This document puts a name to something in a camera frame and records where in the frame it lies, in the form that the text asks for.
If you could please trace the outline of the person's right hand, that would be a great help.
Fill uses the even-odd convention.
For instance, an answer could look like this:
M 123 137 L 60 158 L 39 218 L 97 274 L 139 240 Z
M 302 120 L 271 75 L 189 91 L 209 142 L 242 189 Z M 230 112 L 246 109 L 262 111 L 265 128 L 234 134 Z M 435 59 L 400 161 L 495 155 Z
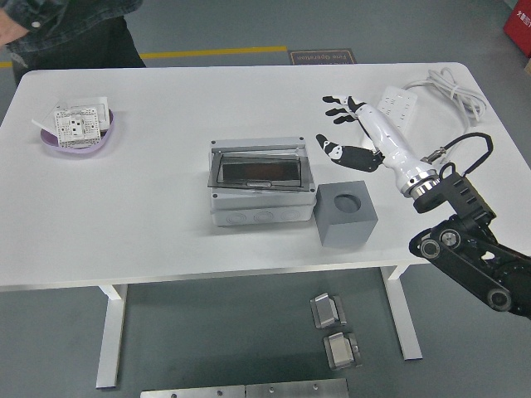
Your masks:
M 29 31 L 12 20 L 3 8 L 0 9 L 0 45 L 4 46 L 12 41 L 24 37 Z

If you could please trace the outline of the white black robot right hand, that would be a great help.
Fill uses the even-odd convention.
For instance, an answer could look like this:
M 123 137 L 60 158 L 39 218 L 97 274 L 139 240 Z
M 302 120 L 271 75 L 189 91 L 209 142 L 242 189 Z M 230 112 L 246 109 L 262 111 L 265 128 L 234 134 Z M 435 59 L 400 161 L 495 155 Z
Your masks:
M 359 122 L 375 147 L 371 150 L 339 145 L 317 135 L 319 146 L 334 163 L 365 172 L 373 172 L 382 164 L 394 171 L 401 194 L 414 199 L 439 183 L 436 170 L 413 153 L 397 126 L 380 110 L 351 96 L 325 96 L 323 101 L 339 105 L 326 112 L 335 117 L 335 124 Z

